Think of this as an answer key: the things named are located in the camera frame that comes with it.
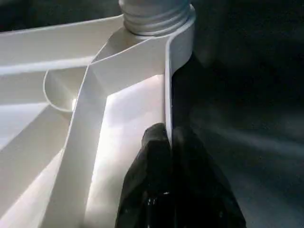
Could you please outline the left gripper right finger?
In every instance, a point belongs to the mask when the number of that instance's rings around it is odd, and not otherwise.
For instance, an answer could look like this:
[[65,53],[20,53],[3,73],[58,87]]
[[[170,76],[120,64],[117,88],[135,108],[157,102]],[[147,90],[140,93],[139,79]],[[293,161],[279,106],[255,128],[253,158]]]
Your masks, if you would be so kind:
[[172,133],[176,222],[179,228],[245,228],[230,183],[190,129]]

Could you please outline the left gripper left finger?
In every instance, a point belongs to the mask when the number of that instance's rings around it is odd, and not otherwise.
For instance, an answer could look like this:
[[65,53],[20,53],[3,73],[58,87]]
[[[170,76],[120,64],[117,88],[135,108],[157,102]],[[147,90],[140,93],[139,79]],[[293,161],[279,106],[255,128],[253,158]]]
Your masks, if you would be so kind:
[[127,171],[116,216],[118,228],[172,227],[172,158],[165,125],[147,128]]

